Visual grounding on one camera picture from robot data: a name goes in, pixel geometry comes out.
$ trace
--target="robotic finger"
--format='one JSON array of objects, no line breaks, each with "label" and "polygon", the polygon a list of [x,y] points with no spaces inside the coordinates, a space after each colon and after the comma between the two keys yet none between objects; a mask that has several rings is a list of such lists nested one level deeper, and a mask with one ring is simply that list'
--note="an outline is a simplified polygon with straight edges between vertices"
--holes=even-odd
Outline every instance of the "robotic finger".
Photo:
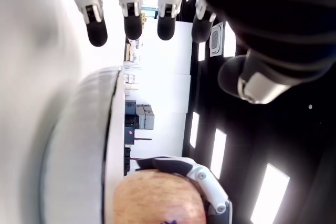
[{"label": "robotic finger", "polygon": [[142,0],[119,0],[124,16],[125,34],[129,39],[138,39],[142,33]]},{"label": "robotic finger", "polygon": [[140,167],[139,170],[158,169],[165,173],[179,174],[190,179],[206,199],[207,223],[232,223],[232,203],[207,167],[196,163],[191,158],[184,157],[146,158],[137,160],[137,163]]},{"label": "robotic finger", "polygon": [[192,37],[196,43],[209,39],[216,14],[209,10],[206,0],[196,0],[196,13],[193,21]]},{"label": "robotic finger", "polygon": [[107,41],[107,29],[102,0],[75,0],[75,2],[83,14],[91,44],[96,47],[104,45]]},{"label": "robotic finger", "polygon": [[157,34],[162,40],[170,40],[175,32],[175,21],[181,11],[182,0],[158,0],[159,20]]}]

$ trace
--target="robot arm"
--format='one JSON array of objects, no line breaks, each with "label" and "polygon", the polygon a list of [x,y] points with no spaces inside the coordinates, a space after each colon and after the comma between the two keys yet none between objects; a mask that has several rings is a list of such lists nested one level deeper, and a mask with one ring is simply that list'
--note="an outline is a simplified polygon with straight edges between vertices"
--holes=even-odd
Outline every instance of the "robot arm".
[{"label": "robot arm", "polygon": [[[182,0],[158,0],[158,35],[174,34]],[[125,34],[141,35],[142,0],[119,0]],[[76,0],[93,45],[107,40],[101,0]],[[192,36],[209,38],[215,17],[230,22],[249,47],[246,56],[227,60],[218,73],[225,92],[253,104],[266,104],[286,90],[324,75],[335,62],[334,0],[197,0]]]},{"label": "robot arm", "polygon": [[207,224],[231,224],[232,203],[210,170],[185,157],[155,157],[139,159],[143,169],[158,169],[165,173],[180,174],[190,179],[204,196]]}]

